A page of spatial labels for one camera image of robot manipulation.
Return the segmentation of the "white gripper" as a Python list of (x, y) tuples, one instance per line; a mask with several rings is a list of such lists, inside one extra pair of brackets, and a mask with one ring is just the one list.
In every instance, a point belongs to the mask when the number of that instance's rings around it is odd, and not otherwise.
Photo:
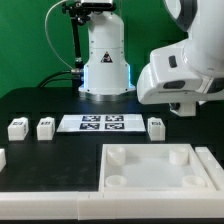
[(193, 117), (197, 114), (196, 102), (170, 103), (170, 111), (180, 117)]

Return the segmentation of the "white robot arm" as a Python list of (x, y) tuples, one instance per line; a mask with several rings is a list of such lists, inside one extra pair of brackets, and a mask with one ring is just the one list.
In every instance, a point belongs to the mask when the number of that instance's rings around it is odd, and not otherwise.
[(135, 90), (140, 103), (168, 103), (179, 116), (195, 115), (198, 103), (224, 100), (224, 0), (163, 1), (188, 37), (153, 50), (133, 87), (124, 24), (112, 13), (113, 0), (81, 0), (90, 19), (82, 95), (101, 101)]

